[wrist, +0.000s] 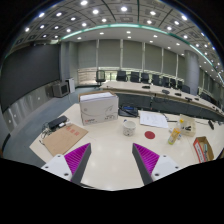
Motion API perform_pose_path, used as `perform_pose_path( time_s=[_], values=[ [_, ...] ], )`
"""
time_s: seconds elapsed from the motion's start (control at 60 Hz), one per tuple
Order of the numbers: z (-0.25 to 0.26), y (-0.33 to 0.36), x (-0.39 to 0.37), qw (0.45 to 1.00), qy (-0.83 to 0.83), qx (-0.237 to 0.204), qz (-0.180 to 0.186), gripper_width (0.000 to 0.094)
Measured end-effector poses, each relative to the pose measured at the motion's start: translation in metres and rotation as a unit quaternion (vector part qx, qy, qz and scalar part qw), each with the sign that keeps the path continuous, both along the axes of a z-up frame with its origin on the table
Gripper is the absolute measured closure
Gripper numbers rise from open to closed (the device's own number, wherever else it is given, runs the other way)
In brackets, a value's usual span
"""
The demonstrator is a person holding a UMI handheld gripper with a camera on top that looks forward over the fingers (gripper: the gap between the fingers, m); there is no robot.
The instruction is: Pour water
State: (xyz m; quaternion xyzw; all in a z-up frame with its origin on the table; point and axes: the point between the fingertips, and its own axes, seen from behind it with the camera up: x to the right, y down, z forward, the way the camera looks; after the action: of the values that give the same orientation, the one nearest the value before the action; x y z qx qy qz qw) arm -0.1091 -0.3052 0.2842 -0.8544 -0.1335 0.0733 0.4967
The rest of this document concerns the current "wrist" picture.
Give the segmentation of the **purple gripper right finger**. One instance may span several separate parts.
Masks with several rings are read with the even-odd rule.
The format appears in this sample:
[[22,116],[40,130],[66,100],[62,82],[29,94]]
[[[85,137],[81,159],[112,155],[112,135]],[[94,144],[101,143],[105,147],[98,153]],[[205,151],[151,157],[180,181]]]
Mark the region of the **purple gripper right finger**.
[[134,143],[132,146],[132,154],[145,185],[164,178],[181,169],[181,167],[168,155],[158,155],[137,143]]

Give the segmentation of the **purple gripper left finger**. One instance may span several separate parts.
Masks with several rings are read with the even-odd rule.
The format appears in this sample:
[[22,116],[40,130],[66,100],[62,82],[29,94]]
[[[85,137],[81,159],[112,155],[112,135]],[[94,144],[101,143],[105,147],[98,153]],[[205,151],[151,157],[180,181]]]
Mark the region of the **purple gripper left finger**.
[[91,144],[87,143],[66,155],[57,154],[42,169],[80,185],[90,155]]

